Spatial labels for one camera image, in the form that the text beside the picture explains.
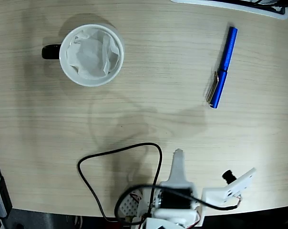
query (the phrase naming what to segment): white tissue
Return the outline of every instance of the white tissue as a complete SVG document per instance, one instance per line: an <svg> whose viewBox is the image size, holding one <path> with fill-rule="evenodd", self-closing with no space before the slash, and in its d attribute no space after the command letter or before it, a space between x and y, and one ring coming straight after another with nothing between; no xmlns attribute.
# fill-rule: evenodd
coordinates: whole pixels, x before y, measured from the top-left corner
<svg viewBox="0 0 288 229"><path fill-rule="evenodd" d="M74 36L67 50L68 64L86 79L106 76L117 65L119 48L113 37L99 29L85 29Z"/></svg>

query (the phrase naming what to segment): mug handle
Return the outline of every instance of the mug handle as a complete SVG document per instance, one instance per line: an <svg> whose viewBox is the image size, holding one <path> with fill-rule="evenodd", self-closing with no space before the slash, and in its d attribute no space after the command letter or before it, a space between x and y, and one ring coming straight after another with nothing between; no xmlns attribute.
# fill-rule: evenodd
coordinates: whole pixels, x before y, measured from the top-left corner
<svg viewBox="0 0 288 229"><path fill-rule="evenodd" d="M46 60L58 60L61 44L50 44L42 48L41 56Z"/></svg>

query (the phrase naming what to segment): dark floor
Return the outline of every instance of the dark floor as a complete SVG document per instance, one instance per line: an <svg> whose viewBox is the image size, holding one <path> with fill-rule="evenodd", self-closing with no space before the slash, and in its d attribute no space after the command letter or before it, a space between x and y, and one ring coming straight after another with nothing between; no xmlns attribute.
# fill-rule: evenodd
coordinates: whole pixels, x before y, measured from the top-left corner
<svg viewBox="0 0 288 229"><path fill-rule="evenodd" d="M75 217L13 209L4 220L6 229L78 229ZM82 229L121 229L99 217L82 217ZM210 216L205 218L203 229L288 229L288 207L243 214Z"/></svg>

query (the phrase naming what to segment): table surface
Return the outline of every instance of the table surface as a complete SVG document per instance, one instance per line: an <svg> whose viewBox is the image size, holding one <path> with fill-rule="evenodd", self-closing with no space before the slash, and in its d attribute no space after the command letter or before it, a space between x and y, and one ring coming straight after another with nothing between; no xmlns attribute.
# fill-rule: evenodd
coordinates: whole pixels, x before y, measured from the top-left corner
<svg viewBox="0 0 288 229"><path fill-rule="evenodd" d="M82 87L41 48L97 22L123 36L124 64L110 83ZM206 94L230 25L239 32L215 110ZM227 169L256 167L233 212L288 206L288 19L169 0L0 1L0 168L13 206L99 216L77 161L141 142L164 152L159 181L181 148L200 196L225 186ZM127 186L152 182L157 161L143 147L82 167L111 216Z"/></svg>

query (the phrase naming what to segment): silver pen clip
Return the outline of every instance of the silver pen clip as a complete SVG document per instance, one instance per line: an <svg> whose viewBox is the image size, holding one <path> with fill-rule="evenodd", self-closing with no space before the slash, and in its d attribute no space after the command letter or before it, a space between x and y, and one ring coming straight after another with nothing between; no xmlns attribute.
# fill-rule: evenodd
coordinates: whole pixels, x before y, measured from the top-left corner
<svg viewBox="0 0 288 229"><path fill-rule="evenodd" d="M215 93L215 90L217 88L217 85L218 85L218 82L219 82L219 78L218 78L218 74L217 72L214 73L214 82L212 84L212 88L210 90L210 93L209 93L209 96L207 97L207 102L211 105L211 100L213 98L213 95Z"/></svg>

